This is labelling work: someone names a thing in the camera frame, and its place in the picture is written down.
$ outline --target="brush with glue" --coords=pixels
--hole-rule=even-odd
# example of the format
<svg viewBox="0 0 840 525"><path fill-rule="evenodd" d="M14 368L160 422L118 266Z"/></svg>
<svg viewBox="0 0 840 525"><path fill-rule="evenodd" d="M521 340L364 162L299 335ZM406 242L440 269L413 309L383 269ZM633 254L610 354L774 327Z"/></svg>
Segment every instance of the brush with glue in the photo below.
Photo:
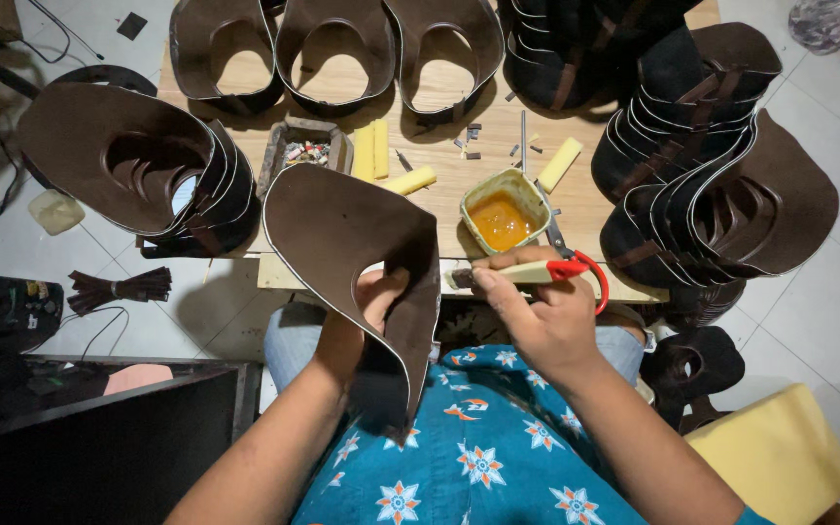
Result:
<svg viewBox="0 0 840 525"><path fill-rule="evenodd" d="M587 271L589 265L579 261L534 261L496 270L514 284L550 284L571 280ZM471 268L452 270L443 277L453 290L471 288L475 282Z"/></svg>

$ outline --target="person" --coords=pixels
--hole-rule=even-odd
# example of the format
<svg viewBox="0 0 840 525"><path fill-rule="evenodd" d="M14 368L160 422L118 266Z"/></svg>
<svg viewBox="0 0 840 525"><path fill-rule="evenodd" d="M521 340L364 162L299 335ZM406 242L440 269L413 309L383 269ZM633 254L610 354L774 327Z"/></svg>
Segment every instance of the person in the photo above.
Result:
<svg viewBox="0 0 840 525"><path fill-rule="evenodd" d="M554 259L524 246L473 263L513 345L431 364L406 439L373 436L357 419L340 425L361 329L330 312L319 331L301 319L318 312L309 304L276 312L265 352L279 395L168 522L768 523L632 388L639 324L609 316L596 326L581 278L538 286L528 304L495 271ZM379 270L356 283L382 333L408 280Z"/></svg>

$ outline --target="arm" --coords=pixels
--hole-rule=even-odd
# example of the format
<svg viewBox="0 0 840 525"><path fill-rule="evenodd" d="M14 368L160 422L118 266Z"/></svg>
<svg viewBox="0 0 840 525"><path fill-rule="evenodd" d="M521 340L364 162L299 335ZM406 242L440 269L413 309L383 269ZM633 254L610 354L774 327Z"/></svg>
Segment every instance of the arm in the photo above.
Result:
<svg viewBox="0 0 840 525"><path fill-rule="evenodd" d="M682 437L636 394L595 345L595 295L581 278L537 288L527 304L495 269L558 260L524 246L476 261L475 281L525 361L566 399L595 438L627 498L649 523L732 524L744 504Z"/></svg>
<svg viewBox="0 0 840 525"><path fill-rule="evenodd" d="M380 270L358 280L368 322L384 330L388 307L409 276ZM187 492L168 523L285 523L345 409L364 332L342 315L326 316L316 352L264 414Z"/></svg>

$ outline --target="hand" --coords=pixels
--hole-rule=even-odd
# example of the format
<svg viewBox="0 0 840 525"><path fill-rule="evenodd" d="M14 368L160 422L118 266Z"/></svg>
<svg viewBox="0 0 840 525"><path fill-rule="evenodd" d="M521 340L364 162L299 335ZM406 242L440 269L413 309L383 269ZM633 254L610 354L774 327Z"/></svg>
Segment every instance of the hand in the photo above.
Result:
<svg viewBox="0 0 840 525"><path fill-rule="evenodd" d="M476 284L507 325L514 346L532 368L554 382L586 358L598 357L595 345L595 293L581 277L539 285L527 304L512 282L494 270L534 261L560 261L545 245L511 248L472 263Z"/></svg>
<svg viewBox="0 0 840 525"><path fill-rule="evenodd" d="M398 268L389 276L383 270L362 275L356 282L356 304L365 320L385 332L385 315L391 304L407 290L410 274ZM339 312L330 310L319 335L311 364L319 366L344 387L352 378L365 347L365 332Z"/></svg>

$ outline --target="metal rod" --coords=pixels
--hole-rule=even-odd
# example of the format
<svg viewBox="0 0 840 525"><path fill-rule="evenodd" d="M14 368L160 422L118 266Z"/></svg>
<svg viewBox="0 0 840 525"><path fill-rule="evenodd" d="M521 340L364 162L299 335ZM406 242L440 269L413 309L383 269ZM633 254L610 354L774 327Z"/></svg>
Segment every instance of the metal rod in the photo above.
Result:
<svg viewBox="0 0 840 525"><path fill-rule="evenodd" d="M521 110L521 171L526 175L527 173L527 112Z"/></svg>

